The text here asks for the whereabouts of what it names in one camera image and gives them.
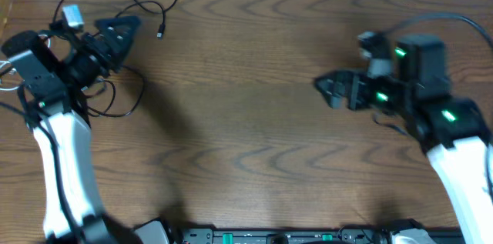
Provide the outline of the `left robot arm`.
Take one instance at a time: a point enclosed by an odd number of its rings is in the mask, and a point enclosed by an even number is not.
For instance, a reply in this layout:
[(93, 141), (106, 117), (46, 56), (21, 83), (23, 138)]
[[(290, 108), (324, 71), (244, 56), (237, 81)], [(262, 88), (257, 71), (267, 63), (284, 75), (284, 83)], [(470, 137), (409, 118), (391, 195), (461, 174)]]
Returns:
[(48, 243), (140, 243), (132, 230), (110, 217), (99, 195), (90, 152), (92, 129), (85, 89), (118, 72), (140, 25), (136, 16), (97, 20), (96, 36), (77, 36), (59, 21), (74, 52), (61, 61), (34, 31), (20, 32), (2, 52), (22, 77), (21, 115), (42, 153)]

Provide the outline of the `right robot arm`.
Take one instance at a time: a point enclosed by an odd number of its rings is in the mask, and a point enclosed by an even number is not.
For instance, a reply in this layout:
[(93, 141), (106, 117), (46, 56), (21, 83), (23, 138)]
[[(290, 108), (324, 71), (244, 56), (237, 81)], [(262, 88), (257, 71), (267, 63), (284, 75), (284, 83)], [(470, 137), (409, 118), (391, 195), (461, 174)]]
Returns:
[(446, 46), (436, 35), (410, 34), (390, 45), (365, 32), (367, 70), (336, 70), (314, 79), (332, 108), (399, 115), (438, 174), (466, 243), (492, 241), (492, 132), (477, 104), (451, 93)]

